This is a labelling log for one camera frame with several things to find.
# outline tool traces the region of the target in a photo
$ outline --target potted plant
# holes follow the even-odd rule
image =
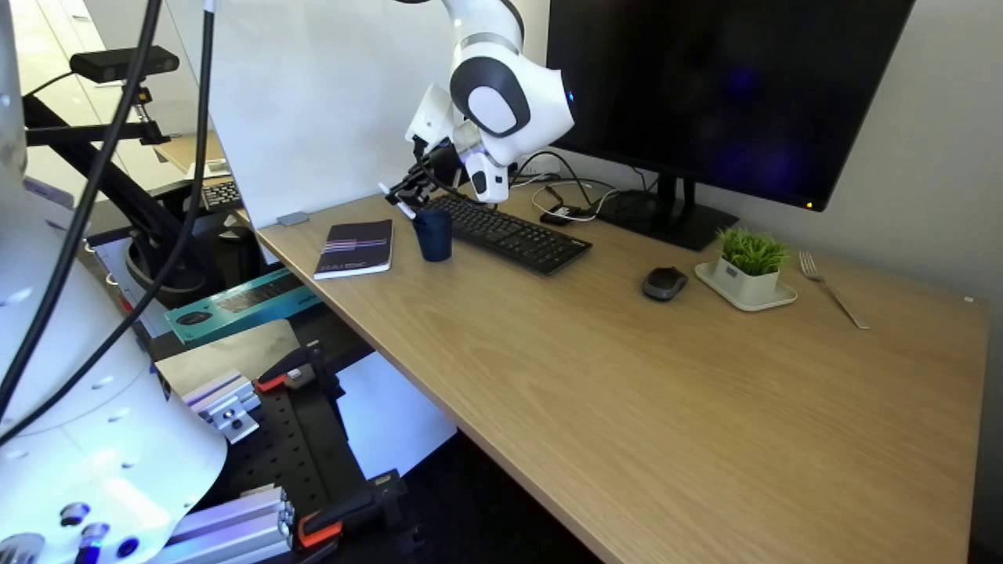
[[[717,234],[722,258],[698,269],[717,294],[739,309],[764,309],[789,305],[794,291],[779,290],[779,267],[788,263],[788,245],[769,233],[724,228]]]

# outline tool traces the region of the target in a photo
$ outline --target desk surface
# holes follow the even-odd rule
[[[311,283],[328,223],[379,217],[393,274]],[[464,245],[429,267],[379,197],[260,241],[599,559],[966,561],[985,305],[823,258],[869,332],[795,274],[779,309],[739,314],[697,275],[652,305],[652,267],[713,253],[573,234],[597,249],[548,280]]]

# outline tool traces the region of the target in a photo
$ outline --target paper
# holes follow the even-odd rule
[[[349,444],[366,481],[384,470],[404,476],[459,433],[450,416],[375,351],[341,370],[340,384]]]

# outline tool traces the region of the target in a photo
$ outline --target white robot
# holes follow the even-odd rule
[[[571,129],[565,85],[519,56],[507,0],[446,6],[459,29],[450,97],[433,88],[408,138],[419,154],[450,145],[475,196],[505,202],[507,165]],[[62,245],[22,191],[22,138],[13,16],[0,0],[0,384]],[[119,319],[100,283],[73,269],[0,414],[0,564],[150,561],[225,465],[224,436],[164,388],[135,339],[26,426]]]

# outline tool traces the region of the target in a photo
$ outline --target book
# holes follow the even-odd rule
[[[344,280],[388,269],[393,219],[336,223],[326,233],[314,280]]]

